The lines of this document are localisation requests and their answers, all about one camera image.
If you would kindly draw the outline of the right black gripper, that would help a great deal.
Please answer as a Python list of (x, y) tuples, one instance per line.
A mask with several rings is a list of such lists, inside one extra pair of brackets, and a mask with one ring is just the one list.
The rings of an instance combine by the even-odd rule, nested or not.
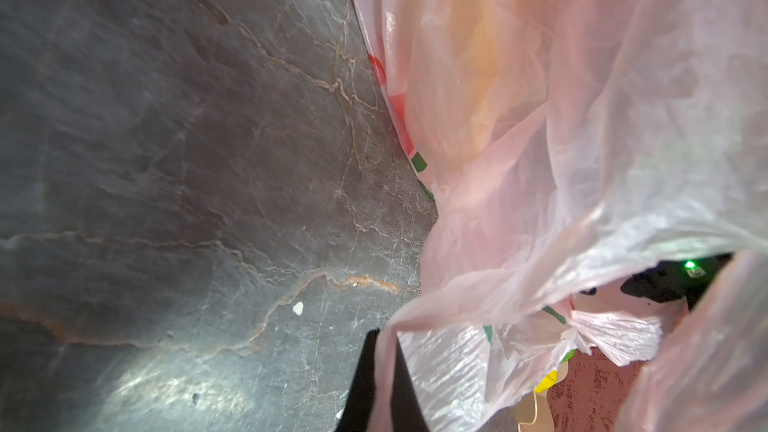
[(732, 253), (654, 267), (578, 294), (579, 309), (692, 309), (731, 261)]

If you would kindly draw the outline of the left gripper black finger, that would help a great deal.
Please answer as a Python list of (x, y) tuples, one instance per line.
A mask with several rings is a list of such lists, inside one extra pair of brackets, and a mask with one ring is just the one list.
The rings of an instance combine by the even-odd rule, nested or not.
[[(364, 432), (375, 399), (374, 355), (380, 330), (366, 334), (349, 394), (336, 432)], [(400, 345), (397, 345), (394, 383), (391, 398), (391, 417), (395, 432), (428, 432), (411, 376)]]

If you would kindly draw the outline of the yellow fake lemon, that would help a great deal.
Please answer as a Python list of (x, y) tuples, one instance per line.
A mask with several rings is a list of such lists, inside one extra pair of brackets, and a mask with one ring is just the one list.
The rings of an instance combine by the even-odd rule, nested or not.
[(550, 373), (548, 373), (541, 382), (535, 387), (534, 392), (536, 394), (541, 394), (552, 388), (555, 384), (558, 383), (559, 379), (559, 372), (557, 370), (554, 370)]

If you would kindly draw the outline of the pink plastic bag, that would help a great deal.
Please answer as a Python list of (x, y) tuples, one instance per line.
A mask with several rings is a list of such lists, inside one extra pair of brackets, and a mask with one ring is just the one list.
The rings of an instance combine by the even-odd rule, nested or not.
[[(474, 431), (574, 349), (643, 369), (620, 431), (767, 427), (767, 0), (353, 0), (438, 218), (397, 345), (428, 428)], [(689, 309), (581, 291), (732, 253)]]

